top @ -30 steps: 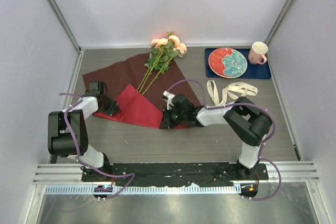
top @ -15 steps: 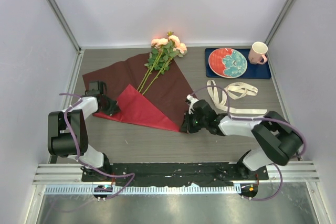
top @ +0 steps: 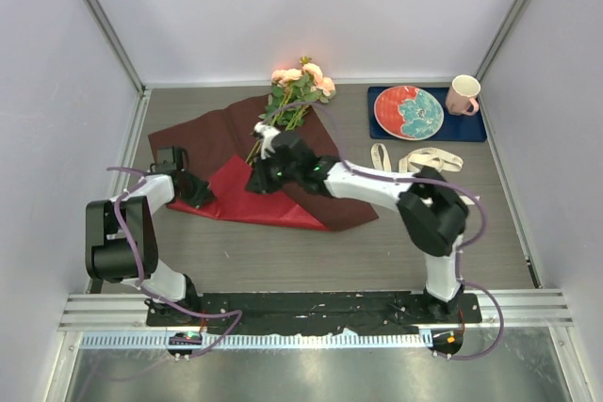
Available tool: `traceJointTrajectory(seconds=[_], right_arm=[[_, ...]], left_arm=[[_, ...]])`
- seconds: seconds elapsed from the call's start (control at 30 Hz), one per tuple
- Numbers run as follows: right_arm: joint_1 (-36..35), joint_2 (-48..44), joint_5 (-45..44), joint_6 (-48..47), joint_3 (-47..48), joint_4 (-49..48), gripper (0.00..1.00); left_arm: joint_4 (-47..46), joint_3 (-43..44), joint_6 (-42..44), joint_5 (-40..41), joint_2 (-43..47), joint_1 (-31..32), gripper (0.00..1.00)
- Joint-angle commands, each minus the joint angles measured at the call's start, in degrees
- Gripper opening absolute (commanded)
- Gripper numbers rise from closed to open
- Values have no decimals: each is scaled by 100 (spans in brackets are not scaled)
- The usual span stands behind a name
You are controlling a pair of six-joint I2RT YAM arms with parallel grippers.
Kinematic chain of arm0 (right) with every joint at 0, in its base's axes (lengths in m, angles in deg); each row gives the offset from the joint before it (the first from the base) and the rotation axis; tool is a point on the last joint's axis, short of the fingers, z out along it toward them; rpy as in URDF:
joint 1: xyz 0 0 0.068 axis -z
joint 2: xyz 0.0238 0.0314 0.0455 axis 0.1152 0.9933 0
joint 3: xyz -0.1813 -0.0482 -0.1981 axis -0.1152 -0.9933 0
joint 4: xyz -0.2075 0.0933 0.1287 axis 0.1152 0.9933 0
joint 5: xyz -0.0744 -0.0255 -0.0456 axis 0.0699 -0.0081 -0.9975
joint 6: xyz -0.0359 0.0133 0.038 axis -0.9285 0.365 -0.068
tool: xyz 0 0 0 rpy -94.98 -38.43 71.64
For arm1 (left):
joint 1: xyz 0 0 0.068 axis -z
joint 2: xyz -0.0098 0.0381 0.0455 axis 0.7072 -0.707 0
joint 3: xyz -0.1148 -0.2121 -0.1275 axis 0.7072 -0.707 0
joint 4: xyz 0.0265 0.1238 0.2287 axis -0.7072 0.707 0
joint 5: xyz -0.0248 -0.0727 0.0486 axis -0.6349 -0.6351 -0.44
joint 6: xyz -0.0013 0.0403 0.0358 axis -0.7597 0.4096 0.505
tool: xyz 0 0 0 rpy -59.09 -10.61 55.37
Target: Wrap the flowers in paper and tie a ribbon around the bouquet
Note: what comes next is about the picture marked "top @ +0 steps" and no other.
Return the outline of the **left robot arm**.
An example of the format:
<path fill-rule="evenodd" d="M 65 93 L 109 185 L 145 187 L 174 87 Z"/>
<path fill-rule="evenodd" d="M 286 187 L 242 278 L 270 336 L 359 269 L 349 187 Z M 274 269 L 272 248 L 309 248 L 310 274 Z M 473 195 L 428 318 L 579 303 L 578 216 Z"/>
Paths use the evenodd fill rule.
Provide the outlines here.
<path fill-rule="evenodd" d="M 172 270 L 159 257 L 154 214 L 178 201 L 192 208 L 216 199 L 209 182 L 193 175 L 187 150 L 170 146 L 157 151 L 147 170 L 109 167 L 138 179 L 119 195 L 86 206 L 85 265 L 95 281 L 133 287 L 149 298 L 150 308 L 179 325 L 193 324 L 201 301 L 192 279 Z"/>

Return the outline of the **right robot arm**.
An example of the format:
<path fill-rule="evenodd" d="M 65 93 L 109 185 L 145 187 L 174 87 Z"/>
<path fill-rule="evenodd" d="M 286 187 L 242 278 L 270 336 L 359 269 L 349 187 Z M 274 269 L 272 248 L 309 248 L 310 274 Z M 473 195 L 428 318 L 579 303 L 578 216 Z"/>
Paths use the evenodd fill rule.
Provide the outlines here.
<path fill-rule="evenodd" d="M 253 159 L 247 191 L 271 194 L 295 184 L 311 195 L 363 201 L 399 213 L 411 241 L 425 256 L 427 314 L 445 322 L 460 311 L 464 285 L 457 276 L 457 251 L 468 208 L 437 170 L 391 173 L 318 156 L 297 133 L 262 122 L 254 126 L 253 135 L 260 152 Z"/>

